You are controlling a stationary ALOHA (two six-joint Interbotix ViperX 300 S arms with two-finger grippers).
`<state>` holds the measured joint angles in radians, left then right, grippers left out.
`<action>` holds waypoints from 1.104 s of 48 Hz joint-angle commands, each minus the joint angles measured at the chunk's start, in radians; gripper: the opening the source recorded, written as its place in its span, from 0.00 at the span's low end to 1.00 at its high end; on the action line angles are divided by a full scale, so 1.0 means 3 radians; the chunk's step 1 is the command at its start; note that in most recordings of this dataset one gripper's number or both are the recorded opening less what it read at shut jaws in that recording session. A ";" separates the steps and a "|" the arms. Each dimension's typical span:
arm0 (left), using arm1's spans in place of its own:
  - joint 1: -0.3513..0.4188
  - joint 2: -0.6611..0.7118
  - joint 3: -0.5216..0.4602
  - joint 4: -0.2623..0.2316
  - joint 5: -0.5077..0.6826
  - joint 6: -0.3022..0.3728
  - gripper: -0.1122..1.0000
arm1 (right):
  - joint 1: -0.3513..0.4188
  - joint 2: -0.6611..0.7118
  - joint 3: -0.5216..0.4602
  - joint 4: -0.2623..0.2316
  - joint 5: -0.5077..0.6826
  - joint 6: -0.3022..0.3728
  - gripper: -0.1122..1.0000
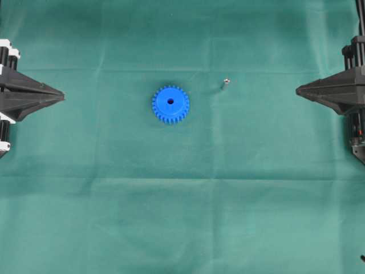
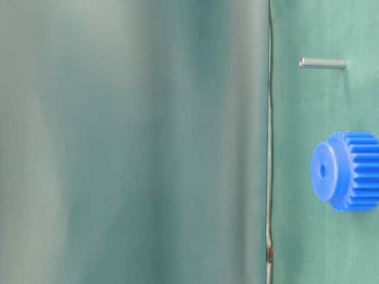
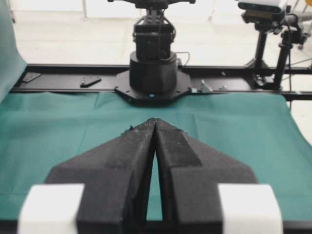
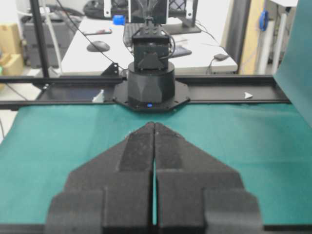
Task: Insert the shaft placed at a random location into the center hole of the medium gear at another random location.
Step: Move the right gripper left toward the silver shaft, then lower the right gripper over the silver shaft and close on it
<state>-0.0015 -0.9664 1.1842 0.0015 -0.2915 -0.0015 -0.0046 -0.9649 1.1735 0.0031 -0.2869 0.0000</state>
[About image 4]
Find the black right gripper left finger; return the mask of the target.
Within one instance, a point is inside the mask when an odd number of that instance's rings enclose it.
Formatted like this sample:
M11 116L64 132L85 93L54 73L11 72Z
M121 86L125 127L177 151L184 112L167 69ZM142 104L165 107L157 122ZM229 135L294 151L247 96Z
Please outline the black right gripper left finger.
M146 234L151 225L155 124L71 171L51 200L47 234Z

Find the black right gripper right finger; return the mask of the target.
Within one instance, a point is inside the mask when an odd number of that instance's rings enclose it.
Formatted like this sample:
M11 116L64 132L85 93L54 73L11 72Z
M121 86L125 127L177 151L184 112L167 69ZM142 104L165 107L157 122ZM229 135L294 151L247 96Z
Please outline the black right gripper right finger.
M162 234L260 234L257 198L237 170L155 124L158 228Z

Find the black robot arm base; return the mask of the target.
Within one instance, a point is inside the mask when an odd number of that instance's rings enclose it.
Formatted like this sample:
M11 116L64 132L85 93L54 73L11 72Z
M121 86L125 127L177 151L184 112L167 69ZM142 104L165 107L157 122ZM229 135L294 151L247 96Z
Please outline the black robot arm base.
M169 58L173 37L161 25L147 22L132 36L134 61L127 79L114 88L113 101L134 111L163 112L189 102L188 85L176 80Z

